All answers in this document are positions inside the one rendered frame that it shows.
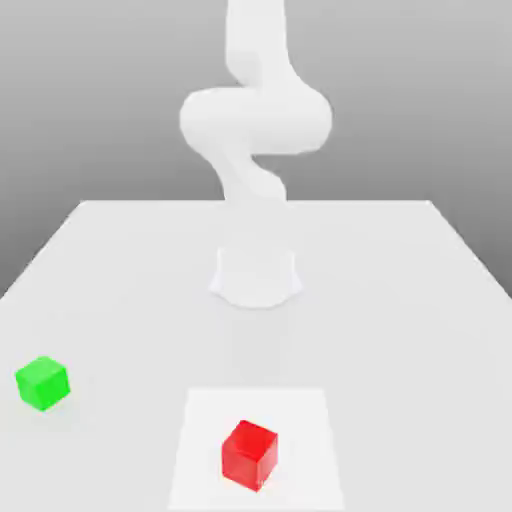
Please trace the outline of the small red cube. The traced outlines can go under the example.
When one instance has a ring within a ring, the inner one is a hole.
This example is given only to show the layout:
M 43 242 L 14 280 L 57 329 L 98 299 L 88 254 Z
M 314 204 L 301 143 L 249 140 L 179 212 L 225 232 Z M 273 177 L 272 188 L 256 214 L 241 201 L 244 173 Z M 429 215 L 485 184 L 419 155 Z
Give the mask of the small red cube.
M 258 492 L 278 463 L 278 434 L 240 420 L 221 447 L 222 475 Z

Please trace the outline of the small green cube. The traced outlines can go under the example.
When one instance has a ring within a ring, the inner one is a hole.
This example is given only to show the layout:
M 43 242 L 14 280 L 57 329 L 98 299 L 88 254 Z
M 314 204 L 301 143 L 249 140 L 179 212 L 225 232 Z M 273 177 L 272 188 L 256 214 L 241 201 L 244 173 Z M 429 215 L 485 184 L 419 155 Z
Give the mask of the small green cube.
M 15 372 L 20 398 L 39 411 L 56 405 L 71 391 L 66 367 L 39 356 Z

